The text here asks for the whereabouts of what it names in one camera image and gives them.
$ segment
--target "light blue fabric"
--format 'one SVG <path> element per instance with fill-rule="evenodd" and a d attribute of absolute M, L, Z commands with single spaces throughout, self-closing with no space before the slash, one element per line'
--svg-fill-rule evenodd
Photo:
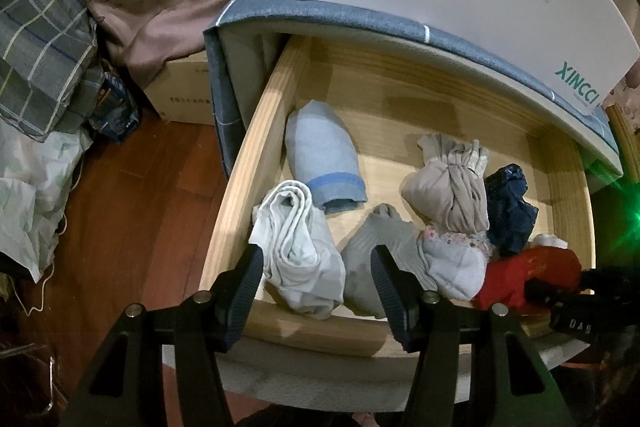
<path fill-rule="evenodd" d="M 332 107 L 311 100 L 291 113 L 284 143 L 293 177 L 325 214 L 352 210 L 367 201 L 351 137 Z"/>
<path fill-rule="evenodd" d="M 609 121 L 602 108 L 597 108 L 589 116 L 581 114 L 565 99 L 530 74 L 465 39 L 437 28 L 425 28 L 424 25 L 410 19 L 353 6 L 313 0 L 233 0 L 226 6 L 220 17 L 204 31 L 207 58 L 209 59 L 212 101 L 218 125 L 223 165 L 228 175 L 233 168 L 246 129 L 240 117 L 233 84 L 226 68 L 218 29 L 250 21 L 296 21 L 368 30 L 428 44 L 434 48 L 468 58 L 516 80 L 551 100 L 600 136 L 616 154 L 619 154 L 618 146 L 609 128 Z"/>

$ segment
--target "open drawer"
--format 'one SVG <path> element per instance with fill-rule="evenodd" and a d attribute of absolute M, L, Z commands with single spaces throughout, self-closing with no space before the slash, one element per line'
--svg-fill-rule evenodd
<path fill-rule="evenodd" d="M 270 188 L 291 177 L 284 150 L 287 117 L 309 99 L 329 103 L 358 151 L 368 203 L 328 217 L 340 251 L 379 203 L 404 220 L 424 222 L 401 198 L 424 164 L 423 134 L 479 139 L 490 150 L 486 174 L 520 165 L 539 208 L 533 234 L 555 233 L 583 268 L 594 267 L 593 219 L 575 143 L 542 116 L 500 94 L 430 66 L 341 42 L 292 36 L 260 99 L 229 179 L 200 287 L 234 266 L 251 232 L 251 211 Z M 327 321 L 288 311 L 265 292 L 255 300 L 244 334 L 273 343 L 340 355 L 405 357 L 386 321 L 339 307 Z"/>

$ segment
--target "plaid fabric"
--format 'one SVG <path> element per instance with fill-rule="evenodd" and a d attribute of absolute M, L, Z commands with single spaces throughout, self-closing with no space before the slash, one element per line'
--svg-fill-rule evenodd
<path fill-rule="evenodd" d="M 0 115 L 34 139 L 75 132 L 102 84 L 83 0 L 0 0 Z"/>

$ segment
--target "screw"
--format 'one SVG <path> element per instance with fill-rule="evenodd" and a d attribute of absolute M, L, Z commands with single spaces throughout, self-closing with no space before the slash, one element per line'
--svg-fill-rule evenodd
<path fill-rule="evenodd" d="M 509 309 L 507 308 L 507 306 L 505 306 L 501 302 L 496 302 L 493 306 L 491 306 L 491 311 L 498 315 L 498 317 L 504 317 L 507 313 L 509 313 Z"/>
<path fill-rule="evenodd" d="M 143 309 L 144 308 L 142 307 L 142 304 L 130 304 L 129 306 L 127 306 L 127 309 L 124 310 L 124 312 L 127 317 L 133 318 L 140 315 Z"/>
<path fill-rule="evenodd" d="M 440 295 L 437 292 L 432 292 L 431 290 L 427 290 L 422 294 L 422 302 L 425 304 L 437 304 L 440 302 Z"/>
<path fill-rule="evenodd" d="M 193 294 L 193 300 L 198 304 L 204 304 L 211 300 L 211 292 L 208 290 L 200 290 Z"/>

